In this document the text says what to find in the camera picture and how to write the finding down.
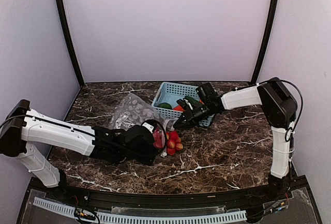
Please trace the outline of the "orange persimmon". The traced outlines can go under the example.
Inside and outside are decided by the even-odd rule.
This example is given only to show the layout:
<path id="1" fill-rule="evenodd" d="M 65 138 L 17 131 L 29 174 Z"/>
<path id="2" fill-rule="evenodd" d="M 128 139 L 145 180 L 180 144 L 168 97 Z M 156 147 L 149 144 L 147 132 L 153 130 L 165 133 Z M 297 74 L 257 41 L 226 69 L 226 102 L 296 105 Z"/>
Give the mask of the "orange persimmon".
<path id="1" fill-rule="evenodd" d="M 181 106 L 176 106 L 173 108 L 174 111 L 184 112 L 184 109 Z"/>

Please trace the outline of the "green cucumber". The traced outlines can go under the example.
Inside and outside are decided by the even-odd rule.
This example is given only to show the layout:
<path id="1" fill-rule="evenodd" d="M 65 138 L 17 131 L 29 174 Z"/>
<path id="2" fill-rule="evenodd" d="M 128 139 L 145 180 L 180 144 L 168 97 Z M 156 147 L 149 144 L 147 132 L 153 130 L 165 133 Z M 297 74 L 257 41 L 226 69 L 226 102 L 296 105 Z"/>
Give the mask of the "green cucumber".
<path id="1" fill-rule="evenodd" d="M 200 100 L 196 100 L 191 96 L 185 96 L 184 99 L 189 102 L 194 108 L 204 105 L 204 103 L 202 103 Z"/>

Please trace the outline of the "green pepper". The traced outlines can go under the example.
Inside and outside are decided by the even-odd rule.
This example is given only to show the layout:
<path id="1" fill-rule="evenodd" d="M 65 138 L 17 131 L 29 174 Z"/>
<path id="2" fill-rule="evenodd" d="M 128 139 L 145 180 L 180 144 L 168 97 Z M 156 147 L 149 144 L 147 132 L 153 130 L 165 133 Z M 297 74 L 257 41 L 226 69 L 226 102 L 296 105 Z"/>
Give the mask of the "green pepper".
<path id="1" fill-rule="evenodd" d="M 158 108 L 172 110 L 172 106 L 169 103 L 166 103 L 166 102 L 160 103 L 157 107 Z"/>

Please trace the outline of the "red cherry bunch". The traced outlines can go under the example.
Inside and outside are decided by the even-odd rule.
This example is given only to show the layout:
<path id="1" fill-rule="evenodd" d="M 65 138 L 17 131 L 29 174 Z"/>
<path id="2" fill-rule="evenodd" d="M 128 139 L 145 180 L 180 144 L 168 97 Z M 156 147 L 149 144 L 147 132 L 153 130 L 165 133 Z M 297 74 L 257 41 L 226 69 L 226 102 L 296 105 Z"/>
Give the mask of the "red cherry bunch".
<path id="1" fill-rule="evenodd" d="M 157 130 L 153 133 L 153 137 L 153 145 L 161 151 L 161 157 L 173 156 L 177 151 L 181 151 L 184 148 L 182 140 L 176 131 L 166 132 L 166 137 L 164 137 L 161 130 Z"/>

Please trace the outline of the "light blue plastic basket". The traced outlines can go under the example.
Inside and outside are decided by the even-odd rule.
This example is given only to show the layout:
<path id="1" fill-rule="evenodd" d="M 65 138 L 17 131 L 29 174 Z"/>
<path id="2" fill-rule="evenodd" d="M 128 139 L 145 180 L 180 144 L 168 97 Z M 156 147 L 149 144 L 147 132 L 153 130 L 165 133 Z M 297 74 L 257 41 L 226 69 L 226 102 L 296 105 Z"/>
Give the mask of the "light blue plastic basket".
<path id="1" fill-rule="evenodd" d="M 209 127 L 215 118 L 214 114 L 207 113 L 207 106 L 199 106 L 194 108 L 184 97 L 191 96 L 196 100 L 200 100 L 195 89 L 198 86 L 163 82 L 153 100 L 152 107 L 155 108 L 159 114 L 166 117 L 176 117 L 177 119 L 183 112 L 174 111 L 173 108 L 181 106 L 185 111 L 191 111 L 194 118 L 199 122 L 196 127 Z M 172 106 L 172 110 L 158 108 L 157 106 L 166 102 Z"/>

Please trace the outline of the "clear zip top bag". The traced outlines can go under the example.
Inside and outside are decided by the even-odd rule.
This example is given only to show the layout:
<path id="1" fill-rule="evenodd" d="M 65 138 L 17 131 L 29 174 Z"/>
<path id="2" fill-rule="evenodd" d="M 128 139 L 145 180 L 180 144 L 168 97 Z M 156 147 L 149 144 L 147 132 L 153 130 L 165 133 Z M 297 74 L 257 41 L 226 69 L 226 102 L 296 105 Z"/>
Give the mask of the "clear zip top bag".
<path id="1" fill-rule="evenodd" d="M 164 133 L 174 131 L 173 124 L 177 121 L 177 118 L 159 114 L 155 108 L 133 93 L 124 97 L 115 108 L 108 128 L 127 130 L 134 125 L 142 125 L 147 120 L 159 122 L 157 124 L 147 124 L 146 126 L 155 128 L 153 131 L 154 144 L 161 151 L 160 156 L 167 157 L 167 141 Z"/>

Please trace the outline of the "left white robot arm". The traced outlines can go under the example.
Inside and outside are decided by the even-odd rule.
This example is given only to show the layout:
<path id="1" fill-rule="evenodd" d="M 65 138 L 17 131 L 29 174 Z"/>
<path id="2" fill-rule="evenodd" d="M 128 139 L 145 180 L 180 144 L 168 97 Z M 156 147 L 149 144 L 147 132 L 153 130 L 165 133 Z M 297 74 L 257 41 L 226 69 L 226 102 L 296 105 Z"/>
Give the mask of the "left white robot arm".
<path id="1" fill-rule="evenodd" d="M 51 165 L 35 142 L 74 151 L 83 156 L 119 164 L 136 160 L 151 165 L 167 143 L 157 120 L 146 120 L 128 130 L 79 126 L 45 116 L 22 99 L 1 124 L 1 154 L 19 160 L 62 201 L 73 197 L 65 173 Z"/>

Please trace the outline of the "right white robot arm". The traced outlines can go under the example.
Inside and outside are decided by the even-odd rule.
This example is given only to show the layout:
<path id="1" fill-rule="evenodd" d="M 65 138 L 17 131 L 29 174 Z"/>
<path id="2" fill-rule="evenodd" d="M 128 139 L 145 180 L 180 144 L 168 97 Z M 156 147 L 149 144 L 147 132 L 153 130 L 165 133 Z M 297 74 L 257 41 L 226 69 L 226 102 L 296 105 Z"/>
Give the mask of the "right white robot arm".
<path id="1" fill-rule="evenodd" d="M 290 173 L 294 133 L 303 110 L 303 104 L 297 103 L 287 85 L 294 84 L 274 77 L 252 86 L 237 87 L 219 95 L 210 83 L 204 83 L 195 90 L 202 103 L 191 105 L 187 99 L 180 101 L 179 105 L 184 111 L 173 127 L 188 129 L 197 126 L 207 117 L 224 111 L 260 106 L 273 136 L 270 175 L 282 179 Z"/>

